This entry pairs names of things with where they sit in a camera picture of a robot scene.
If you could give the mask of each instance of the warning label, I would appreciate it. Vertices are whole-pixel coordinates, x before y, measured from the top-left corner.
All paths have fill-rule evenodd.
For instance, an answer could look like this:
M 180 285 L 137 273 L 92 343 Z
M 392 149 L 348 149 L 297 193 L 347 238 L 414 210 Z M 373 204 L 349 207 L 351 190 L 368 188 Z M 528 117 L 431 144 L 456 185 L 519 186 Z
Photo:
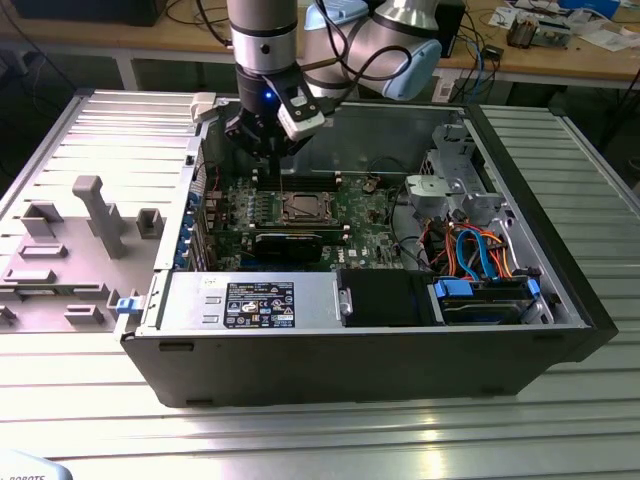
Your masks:
M 224 326 L 293 328 L 293 283 L 229 283 Z

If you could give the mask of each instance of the white plastic part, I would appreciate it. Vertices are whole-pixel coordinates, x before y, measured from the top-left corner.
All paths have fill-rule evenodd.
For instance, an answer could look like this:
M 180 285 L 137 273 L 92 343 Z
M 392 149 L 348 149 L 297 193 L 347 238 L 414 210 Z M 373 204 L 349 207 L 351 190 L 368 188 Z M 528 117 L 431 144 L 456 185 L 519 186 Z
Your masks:
M 315 116 L 307 120 L 296 121 L 289 115 L 289 112 L 284 105 L 280 105 L 280 109 L 278 110 L 278 120 L 280 120 L 285 132 L 287 132 L 287 136 L 295 142 L 313 135 L 316 131 L 322 128 L 325 122 L 325 116 L 320 110 L 318 110 L 318 113 Z
M 191 120 L 193 123 L 203 122 L 213 116 L 216 94 L 213 92 L 199 92 L 191 101 Z

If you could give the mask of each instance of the gray fixture block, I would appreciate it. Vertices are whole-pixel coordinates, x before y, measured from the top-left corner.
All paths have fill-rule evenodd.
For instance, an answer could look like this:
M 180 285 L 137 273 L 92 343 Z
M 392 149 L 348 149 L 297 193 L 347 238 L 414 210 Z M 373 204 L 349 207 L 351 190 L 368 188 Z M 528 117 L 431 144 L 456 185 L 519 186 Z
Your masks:
M 0 325 L 13 325 L 16 314 L 13 313 L 6 305 L 0 305 Z
M 72 325 L 95 325 L 104 322 L 96 305 L 67 305 L 65 318 Z
M 31 203 L 20 220 L 36 242 L 54 241 L 55 235 L 49 224 L 64 221 L 53 203 L 46 202 Z
M 56 274 L 53 270 L 9 270 L 4 276 L 11 283 L 53 283 Z
M 125 222 L 124 220 L 122 220 L 122 217 L 120 216 L 120 212 L 118 211 L 118 206 L 115 203 L 107 203 L 107 207 L 109 208 L 109 218 L 111 218 L 111 221 L 117 227 L 118 233 L 122 235 L 125 229 Z M 93 233 L 94 237 L 100 236 L 100 233 L 98 232 L 95 225 L 93 224 L 93 221 L 90 218 L 87 219 L 87 225 L 89 225 L 89 228 L 91 229 L 91 233 Z
M 37 211 L 37 216 L 44 218 L 49 223 L 64 222 L 64 219 L 58 213 L 56 206 L 51 202 L 31 202 L 31 206 L 25 214 L 26 216 L 29 216 L 28 212 L 31 209 Z
M 162 238 L 164 221 L 157 208 L 141 208 L 136 219 L 140 238 L 144 240 Z
M 0 288 L 0 302 L 22 302 L 22 296 L 15 288 Z
M 96 175 L 79 175 L 72 187 L 73 194 L 82 200 L 87 207 L 91 221 L 98 236 L 104 244 L 104 248 L 111 259 L 121 258 L 125 248 L 120 240 L 122 219 L 118 214 L 118 220 L 114 220 L 109 208 L 100 194 L 102 180 Z
M 81 300 L 106 300 L 110 292 L 103 283 L 93 288 L 74 288 L 73 293 Z
M 22 248 L 18 251 L 18 254 L 24 258 L 28 259 L 43 259 L 43 258 L 64 258 L 67 256 L 67 249 L 64 245 L 61 244 L 53 244 L 53 245 L 23 245 Z
M 109 298 L 107 298 L 107 310 L 114 320 L 117 320 L 118 318 L 118 312 L 116 312 L 118 300 L 120 300 L 120 293 L 116 289 L 113 289 L 111 291 L 111 294 L 109 295 Z

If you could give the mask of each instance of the blue latch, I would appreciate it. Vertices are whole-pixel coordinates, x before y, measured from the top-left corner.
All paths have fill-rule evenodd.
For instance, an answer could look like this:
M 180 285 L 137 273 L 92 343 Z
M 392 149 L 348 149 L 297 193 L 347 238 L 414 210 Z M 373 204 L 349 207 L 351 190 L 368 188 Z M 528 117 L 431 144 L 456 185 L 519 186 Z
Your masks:
M 144 311 L 145 297 L 124 297 L 116 303 L 116 313 L 118 315 L 142 313 Z
M 435 285 L 436 297 L 473 297 L 473 288 L 468 280 L 444 279 Z
M 538 298 L 540 296 L 540 286 L 538 285 L 538 282 L 536 282 L 535 279 L 530 278 L 527 280 L 527 285 L 529 286 L 531 295 L 533 295 L 534 298 Z

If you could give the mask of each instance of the wire bundle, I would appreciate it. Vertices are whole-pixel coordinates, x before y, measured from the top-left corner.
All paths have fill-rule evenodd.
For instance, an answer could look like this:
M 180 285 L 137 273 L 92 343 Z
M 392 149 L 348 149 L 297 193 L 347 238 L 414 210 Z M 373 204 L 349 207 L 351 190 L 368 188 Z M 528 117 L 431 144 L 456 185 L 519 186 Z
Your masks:
M 429 233 L 435 233 L 431 231 L 430 224 L 420 236 L 419 243 L 422 246 L 424 246 Z M 464 240 L 477 244 L 477 249 L 469 261 L 464 259 Z M 507 259 L 507 244 L 495 233 L 469 223 L 454 223 L 447 226 L 444 234 L 444 248 L 428 261 L 428 265 L 432 268 L 435 267 L 444 255 L 447 256 L 447 262 L 441 270 L 441 274 L 457 277 L 459 270 L 462 270 L 466 273 L 462 278 L 479 281 L 480 275 L 473 269 L 473 264 L 479 257 L 482 270 L 487 278 L 495 280 L 513 277 Z
M 468 101 L 471 102 L 473 99 L 477 98 L 478 95 L 491 92 L 491 90 L 493 89 L 493 85 L 495 84 L 496 73 L 498 72 L 498 70 L 500 70 L 500 60 L 496 62 L 495 60 L 491 59 L 493 71 L 487 78 L 482 80 L 482 74 L 485 71 L 484 58 L 482 57 L 482 51 L 486 46 L 485 39 L 476 29 L 475 22 L 473 21 L 471 15 L 469 15 L 469 11 L 466 10 L 464 14 L 469 20 L 469 24 L 471 25 L 471 27 L 460 25 L 460 31 L 458 32 L 458 35 L 456 35 L 456 37 L 464 40 L 467 43 L 467 51 L 469 52 L 469 55 L 474 58 L 474 67 L 469 70 L 469 74 L 462 83 L 462 86 L 460 86 L 459 88 L 456 87 L 457 90 L 453 97 L 451 97 L 451 102 L 455 102 L 458 97 L 460 97 L 461 102 L 464 102 L 465 95 L 469 93 L 471 94 L 471 97 Z M 473 86 L 467 89 L 467 84 L 469 83 L 471 75 L 474 71 L 477 72 L 476 81 L 474 82 Z M 482 90 L 479 90 L 479 88 L 485 84 L 488 84 L 488 86 Z

